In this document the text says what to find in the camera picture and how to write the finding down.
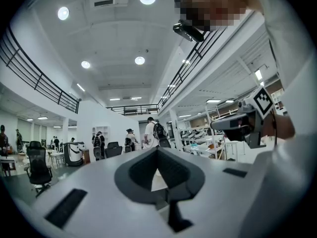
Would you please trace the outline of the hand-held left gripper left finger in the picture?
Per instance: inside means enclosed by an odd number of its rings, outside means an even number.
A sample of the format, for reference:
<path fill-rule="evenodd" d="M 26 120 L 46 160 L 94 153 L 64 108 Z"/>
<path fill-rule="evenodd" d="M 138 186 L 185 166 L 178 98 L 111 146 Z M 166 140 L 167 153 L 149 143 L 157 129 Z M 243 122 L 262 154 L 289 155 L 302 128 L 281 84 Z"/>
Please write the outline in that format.
<path fill-rule="evenodd" d="M 157 169 L 157 148 L 153 148 L 120 165 L 114 174 L 115 185 L 133 202 L 156 204 L 152 183 Z"/>

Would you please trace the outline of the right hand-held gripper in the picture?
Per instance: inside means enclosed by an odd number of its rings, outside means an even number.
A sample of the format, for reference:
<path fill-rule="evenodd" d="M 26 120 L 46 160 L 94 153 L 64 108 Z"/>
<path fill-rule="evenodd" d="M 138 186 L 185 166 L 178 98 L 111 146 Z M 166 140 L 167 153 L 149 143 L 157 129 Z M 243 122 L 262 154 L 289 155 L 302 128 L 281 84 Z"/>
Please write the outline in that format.
<path fill-rule="evenodd" d="M 238 104 L 238 115 L 228 115 L 211 122 L 214 130 L 223 130 L 230 141 L 245 141 L 250 148 L 262 148 L 265 118 L 273 109 L 271 96 L 259 87 Z"/>

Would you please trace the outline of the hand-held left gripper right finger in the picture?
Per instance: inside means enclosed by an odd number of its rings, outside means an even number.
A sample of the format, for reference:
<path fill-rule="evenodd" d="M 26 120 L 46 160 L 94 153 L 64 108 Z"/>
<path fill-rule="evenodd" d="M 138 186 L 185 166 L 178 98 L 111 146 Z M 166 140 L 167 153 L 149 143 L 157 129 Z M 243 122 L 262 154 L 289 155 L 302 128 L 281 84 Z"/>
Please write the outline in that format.
<path fill-rule="evenodd" d="M 196 165 L 171 152 L 158 149 L 158 170 L 167 185 L 168 225 L 178 233 L 193 225 L 182 217 L 179 201 L 193 199 L 205 183 L 204 172 Z"/>

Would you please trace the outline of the person's right forearm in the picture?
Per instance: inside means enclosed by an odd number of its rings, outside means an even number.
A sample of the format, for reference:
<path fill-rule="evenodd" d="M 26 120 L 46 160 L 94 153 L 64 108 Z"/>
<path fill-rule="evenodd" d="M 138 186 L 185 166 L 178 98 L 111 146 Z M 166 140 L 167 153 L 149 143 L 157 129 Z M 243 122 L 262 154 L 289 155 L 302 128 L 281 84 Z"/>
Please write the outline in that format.
<path fill-rule="evenodd" d="M 286 140 L 294 135 L 295 129 L 289 116 L 269 114 L 264 119 L 262 136 L 275 136 Z"/>

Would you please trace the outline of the black mesh office chair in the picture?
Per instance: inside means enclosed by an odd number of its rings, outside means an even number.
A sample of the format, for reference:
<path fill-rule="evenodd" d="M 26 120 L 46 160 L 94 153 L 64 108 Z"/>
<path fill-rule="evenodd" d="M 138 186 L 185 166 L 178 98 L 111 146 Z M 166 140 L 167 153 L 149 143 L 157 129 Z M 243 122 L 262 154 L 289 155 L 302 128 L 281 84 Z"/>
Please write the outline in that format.
<path fill-rule="evenodd" d="M 30 184 L 35 186 L 36 198 L 51 186 L 51 166 L 46 164 L 46 149 L 38 141 L 31 141 L 27 147 L 29 166 L 24 168 Z"/>

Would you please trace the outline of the white workbench with items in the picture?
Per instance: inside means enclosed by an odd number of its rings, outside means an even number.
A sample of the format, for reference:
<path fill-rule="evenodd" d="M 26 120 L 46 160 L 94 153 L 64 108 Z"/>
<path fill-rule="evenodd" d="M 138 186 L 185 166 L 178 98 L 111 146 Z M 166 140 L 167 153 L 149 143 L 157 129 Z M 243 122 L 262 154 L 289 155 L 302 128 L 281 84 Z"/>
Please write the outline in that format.
<path fill-rule="evenodd" d="M 210 128 L 181 133 L 183 151 L 192 155 L 225 160 L 226 148 L 223 133 L 213 134 Z"/>

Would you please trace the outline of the white mobile robot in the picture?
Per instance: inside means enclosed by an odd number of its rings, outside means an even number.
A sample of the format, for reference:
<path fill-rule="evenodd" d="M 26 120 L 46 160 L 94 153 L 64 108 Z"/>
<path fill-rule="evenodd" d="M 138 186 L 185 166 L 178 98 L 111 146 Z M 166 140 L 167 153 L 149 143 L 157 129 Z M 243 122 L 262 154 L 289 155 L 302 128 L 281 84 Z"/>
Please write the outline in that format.
<path fill-rule="evenodd" d="M 68 167 L 77 167 L 83 164 L 81 146 L 83 142 L 67 142 L 63 144 L 64 161 Z"/>

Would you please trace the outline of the black mezzanine railing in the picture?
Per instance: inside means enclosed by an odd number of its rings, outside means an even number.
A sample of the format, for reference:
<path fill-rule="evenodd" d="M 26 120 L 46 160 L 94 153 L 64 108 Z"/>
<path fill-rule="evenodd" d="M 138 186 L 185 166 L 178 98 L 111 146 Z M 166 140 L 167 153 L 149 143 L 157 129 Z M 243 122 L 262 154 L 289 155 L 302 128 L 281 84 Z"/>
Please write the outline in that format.
<path fill-rule="evenodd" d="M 157 104 L 148 104 L 148 105 L 107 107 L 107 109 L 117 112 L 123 116 L 135 116 L 135 115 L 157 114 L 159 107 Z"/>
<path fill-rule="evenodd" d="M 172 77 L 171 82 L 168 84 L 166 90 L 162 94 L 161 100 L 157 104 L 158 111 L 167 103 L 167 101 L 175 94 L 176 90 L 184 83 L 185 79 L 193 72 L 199 62 L 208 53 L 211 47 L 219 40 L 226 30 L 219 29 L 214 32 L 203 32 L 204 40 L 202 42 L 196 43 L 185 62 L 180 66 L 176 74 Z"/>
<path fill-rule="evenodd" d="M 0 39 L 0 60 L 24 83 L 54 103 L 78 113 L 80 100 L 56 85 L 23 50 L 10 27 Z"/>

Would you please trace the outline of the white table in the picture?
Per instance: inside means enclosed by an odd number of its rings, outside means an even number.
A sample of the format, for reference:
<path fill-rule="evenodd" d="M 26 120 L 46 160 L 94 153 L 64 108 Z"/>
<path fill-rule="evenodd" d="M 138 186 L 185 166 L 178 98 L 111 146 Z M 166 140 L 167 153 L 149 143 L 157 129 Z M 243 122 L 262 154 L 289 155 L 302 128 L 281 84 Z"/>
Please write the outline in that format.
<path fill-rule="evenodd" d="M 11 171 L 17 174 L 15 159 L 12 156 L 0 156 L 0 168 L 6 177 L 11 176 Z"/>
<path fill-rule="evenodd" d="M 56 166 L 57 168 L 59 168 L 59 166 L 65 163 L 64 154 L 59 153 L 56 150 L 46 150 L 46 156 L 48 159 L 48 163 L 50 163 L 53 167 Z"/>

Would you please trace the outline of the person's beige t-shirt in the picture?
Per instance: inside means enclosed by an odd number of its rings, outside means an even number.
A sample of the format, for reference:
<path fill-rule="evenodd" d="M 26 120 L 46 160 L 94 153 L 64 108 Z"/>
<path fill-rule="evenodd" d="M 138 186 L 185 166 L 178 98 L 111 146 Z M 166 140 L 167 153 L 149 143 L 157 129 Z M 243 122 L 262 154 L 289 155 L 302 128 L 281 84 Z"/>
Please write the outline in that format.
<path fill-rule="evenodd" d="M 276 147 L 242 238 L 311 238 L 317 213 L 317 48 L 287 0 L 260 0 L 295 135 Z"/>

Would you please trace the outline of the white ceiling air conditioner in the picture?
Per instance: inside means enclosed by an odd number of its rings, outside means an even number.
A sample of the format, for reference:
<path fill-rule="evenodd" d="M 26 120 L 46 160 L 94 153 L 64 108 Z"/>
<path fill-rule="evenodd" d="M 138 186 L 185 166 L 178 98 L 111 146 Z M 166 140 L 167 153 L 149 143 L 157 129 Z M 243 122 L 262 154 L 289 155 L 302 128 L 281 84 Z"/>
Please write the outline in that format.
<path fill-rule="evenodd" d="M 99 8 L 104 6 L 113 6 L 118 4 L 119 0 L 88 0 L 91 8 Z"/>

